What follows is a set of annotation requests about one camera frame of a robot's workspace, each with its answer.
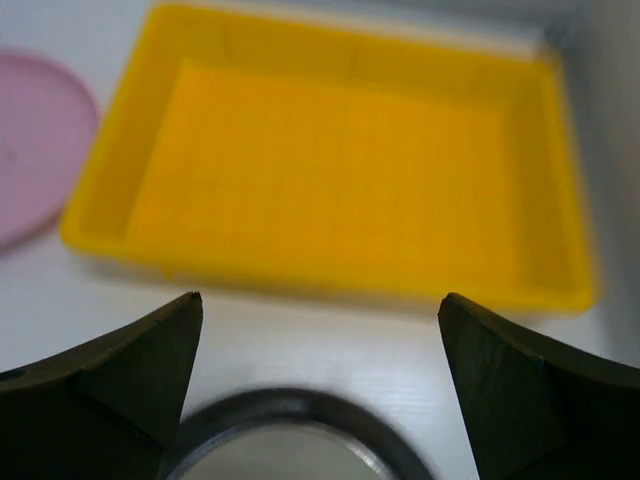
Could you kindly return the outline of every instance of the pink lid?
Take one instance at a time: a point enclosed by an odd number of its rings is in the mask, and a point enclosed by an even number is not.
[[[73,73],[0,51],[0,248],[60,210],[97,127],[96,103]]]

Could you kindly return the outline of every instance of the metal ring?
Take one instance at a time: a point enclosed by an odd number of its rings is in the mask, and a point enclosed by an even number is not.
[[[211,450],[250,430],[296,424],[337,435],[383,478],[432,480],[413,449],[372,413],[333,395],[297,388],[269,388],[233,395],[180,424],[159,478],[178,480]]]

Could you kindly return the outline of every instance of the round black object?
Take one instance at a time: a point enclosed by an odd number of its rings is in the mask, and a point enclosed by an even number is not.
[[[159,478],[177,480],[222,443],[274,424],[326,427],[369,449],[397,480],[433,479],[411,447],[375,415],[333,395],[297,388],[244,392],[195,413],[178,427]]]

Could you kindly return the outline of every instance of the yellow container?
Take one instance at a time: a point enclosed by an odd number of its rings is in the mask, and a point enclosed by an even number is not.
[[[234,285],[582,310],[561,83],[552,55],[157,7],[62,236]]]

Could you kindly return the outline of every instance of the white tabletop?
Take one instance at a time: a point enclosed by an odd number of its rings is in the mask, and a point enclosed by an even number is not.
[[[36,50],[83,77],[106,107],[147,0],[0,0],[0,47]],[[0,256],[0,371],[107,333],[187,290],[76,258],[55,228]],[[395,426],[442,480],[477,473],[433,317],[201,289],[205,323],[185,412],[266,385],[326,389]],[[633,362],[601,304],[530,325]]]

